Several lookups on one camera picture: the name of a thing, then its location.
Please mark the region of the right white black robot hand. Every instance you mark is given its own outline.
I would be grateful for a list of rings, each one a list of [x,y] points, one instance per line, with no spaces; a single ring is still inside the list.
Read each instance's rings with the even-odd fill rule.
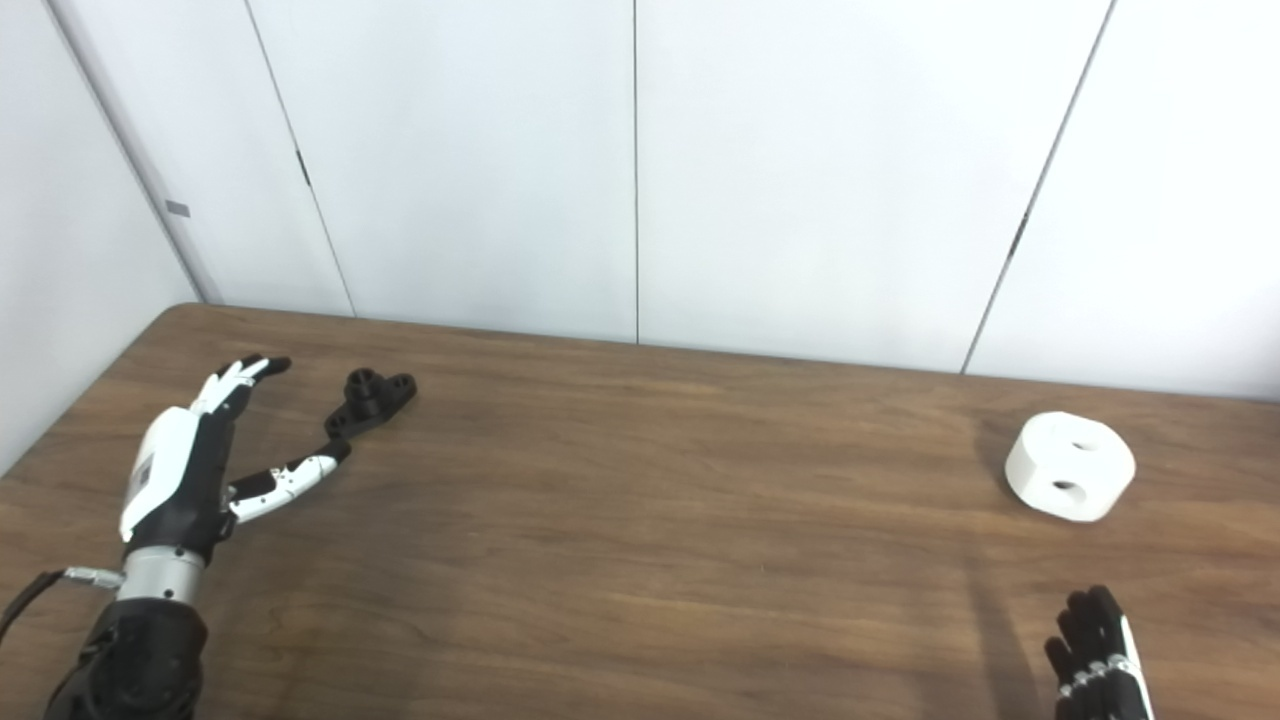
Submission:
[[[1057,682],[1056,719],[1153,719],[1128,615],[1107,585],[1069,594],[1044,642]]]

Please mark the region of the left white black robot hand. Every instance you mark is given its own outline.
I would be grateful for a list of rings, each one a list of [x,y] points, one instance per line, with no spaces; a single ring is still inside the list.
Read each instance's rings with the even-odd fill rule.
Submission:
[[[164,410],[143,434],[119,533],[125,555],[169,547],[205,562],[247,521],[284,507],[347,460],[340,437],[278,468],[227,482],[236,425],[253,388],[291,366],[288,357],[250,355],[210,374],[187,406]]]

